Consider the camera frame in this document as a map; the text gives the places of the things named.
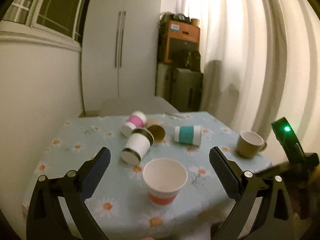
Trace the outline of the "red banded paper cup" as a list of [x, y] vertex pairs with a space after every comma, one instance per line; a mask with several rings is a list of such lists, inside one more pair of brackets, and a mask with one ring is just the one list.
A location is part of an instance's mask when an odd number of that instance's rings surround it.
[[188, 180], [183, 164], [170, 158], [157, 158], [143, 168], [143, 180], [149, 200], [158, 206], [170, 205]]

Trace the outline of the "plain brown paper cup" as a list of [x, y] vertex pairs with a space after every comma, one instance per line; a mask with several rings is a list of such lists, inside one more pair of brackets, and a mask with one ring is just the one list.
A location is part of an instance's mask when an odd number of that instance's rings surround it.
[[165, 129], [156, 119], [148, 118], [146, 128], [153, 135], [155, 142], [162, 142], [165, 138]]

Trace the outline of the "white double door wardrobe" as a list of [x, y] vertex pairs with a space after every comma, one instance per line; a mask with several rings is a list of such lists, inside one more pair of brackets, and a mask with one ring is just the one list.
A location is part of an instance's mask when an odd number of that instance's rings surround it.
[[104, 101], [153, 96], [161, 0], [90, 0], [81, 52], [85, 113]]

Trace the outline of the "dark grey suitcase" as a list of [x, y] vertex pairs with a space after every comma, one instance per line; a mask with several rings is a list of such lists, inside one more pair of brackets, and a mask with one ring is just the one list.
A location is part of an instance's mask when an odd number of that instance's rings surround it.
[[197, 112], [202, 97], [203, 74], [175, 68], [171, 78], [170, 103], [179, 112]]

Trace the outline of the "white curtain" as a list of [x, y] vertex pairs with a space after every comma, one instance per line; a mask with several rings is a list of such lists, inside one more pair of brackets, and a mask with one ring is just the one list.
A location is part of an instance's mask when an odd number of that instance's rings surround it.
[[319, 0], [181, 0], [200, 20], [201, 109], [285, 153], [272, 122], [285, 117], [303, 149], [319, 152]]

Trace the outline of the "olive ceramic mug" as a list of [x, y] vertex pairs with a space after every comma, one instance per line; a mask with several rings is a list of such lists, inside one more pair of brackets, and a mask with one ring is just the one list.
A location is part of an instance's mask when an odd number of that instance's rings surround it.
[[241, 131], [236, 145], [236, 152], [244, 158], [253, 158], [267, 148], [267, 142], [257, 133]]

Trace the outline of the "teal banded paper cup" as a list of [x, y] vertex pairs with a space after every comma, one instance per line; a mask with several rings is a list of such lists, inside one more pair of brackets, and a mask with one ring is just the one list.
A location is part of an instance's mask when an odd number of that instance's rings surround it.
[[180, 144], [200, 146], [202, 141], [202, 126], [176, 126], [174, 141]]

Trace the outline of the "orange cardboard box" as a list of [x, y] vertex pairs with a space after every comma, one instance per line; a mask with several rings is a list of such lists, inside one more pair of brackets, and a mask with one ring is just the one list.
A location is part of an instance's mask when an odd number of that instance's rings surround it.
[[175, 53], [182, 50], [199, 50], [200, 28], [180, 21], [170, 20], [164, 36], [165, 63], [172, 63]]

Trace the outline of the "black banded paper cup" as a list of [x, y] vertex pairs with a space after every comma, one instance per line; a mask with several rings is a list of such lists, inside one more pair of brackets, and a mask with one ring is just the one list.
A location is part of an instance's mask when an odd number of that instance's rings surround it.
[[129, 136], [124, 149], [121, 151], [120, 157], [127, 164], [137, 166], [153, 143], [154, 137], [148, 129], [134, 129]]

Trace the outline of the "pink banded paper cup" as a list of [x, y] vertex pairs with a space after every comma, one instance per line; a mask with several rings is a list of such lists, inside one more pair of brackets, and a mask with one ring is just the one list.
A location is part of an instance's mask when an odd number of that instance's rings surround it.
[[146, 115], [141, 111], [134, 111], [124, 122], [121, 131], [123, 135], [129, 137], [134, 129], [145, 127], [146, 123]]

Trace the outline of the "grey chair backrest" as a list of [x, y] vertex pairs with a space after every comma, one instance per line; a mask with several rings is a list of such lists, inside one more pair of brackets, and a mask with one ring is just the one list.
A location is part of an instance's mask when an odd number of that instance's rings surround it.
[[103, 102], [99, 116], [130, 115], [134, 111], [149, 114], [175, 114], [179, 111], [160, 96], [147, 96], [138, 98], [108, 99]]

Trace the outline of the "daisy print light blue tablecloth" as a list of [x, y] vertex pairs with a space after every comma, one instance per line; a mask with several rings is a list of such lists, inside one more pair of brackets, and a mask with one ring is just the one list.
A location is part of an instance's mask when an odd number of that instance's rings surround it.
[[[110, 239], [145, 237], [196, 238], [196, 229], [225, 220], [234, 201], [227, 197], [210, 162], [209, 151], [217, 146], [227, 159], [243, 170], [258, 172], [271, 166], [262, 154], [245, 159], [235, 152], [238, 134], [206, 112], [157, 114], [165, 128], [162, 142], [154, 144], [139, 165], [123, 162], [120, 152], [127, 138], [121, 132], [125, 116], [67, 120], [37, 164], [24, 194], [22, 211], [27, 214], [39, 176], [59, 178], [94, 158], [102, 147], [111, 151], [111, 163], [86, 205]], [[174, 141], [176, 126], [202, 126], [200, 146]], [[143, 181], [143, 168], [152, 159], [171, 158], [182, 163], [188, 180], [176, 199], [167, 206], [150, 203]]]

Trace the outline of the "white framed window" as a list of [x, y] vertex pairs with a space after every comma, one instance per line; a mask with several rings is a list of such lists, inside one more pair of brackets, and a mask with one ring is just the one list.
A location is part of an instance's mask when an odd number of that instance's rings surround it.
[[80, 51], [90, 0], [13, 0], [1, 20], [1, 40]]

